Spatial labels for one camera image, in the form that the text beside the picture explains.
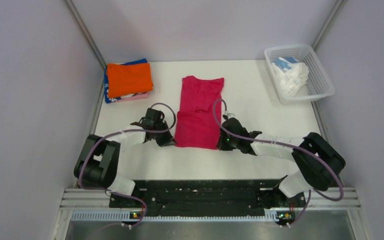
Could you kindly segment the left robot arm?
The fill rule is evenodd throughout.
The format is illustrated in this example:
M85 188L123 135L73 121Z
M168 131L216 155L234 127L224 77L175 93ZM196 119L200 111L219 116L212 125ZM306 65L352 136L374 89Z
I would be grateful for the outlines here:
M145 116L125 129L99 136L90 134L82 147L73 173L78 186L88 190L105 190L129 207L144 207L136 183L118 172L120 153L136 145L156 141L159 147L175 144L171 126L161 110L149 107Z

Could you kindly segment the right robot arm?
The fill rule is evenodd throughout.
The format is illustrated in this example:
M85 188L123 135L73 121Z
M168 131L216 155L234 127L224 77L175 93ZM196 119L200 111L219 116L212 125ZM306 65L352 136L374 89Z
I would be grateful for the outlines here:
M222 118L218 150L272 156L294 162L298 167L297 172L282 177L271 190L263 191L263 208L285 207L298 194L311 190L334 202L344 198L339 173L346 161L318 133L310 132L304 137L276 137L261 131L249 132L233 116L223 115Z

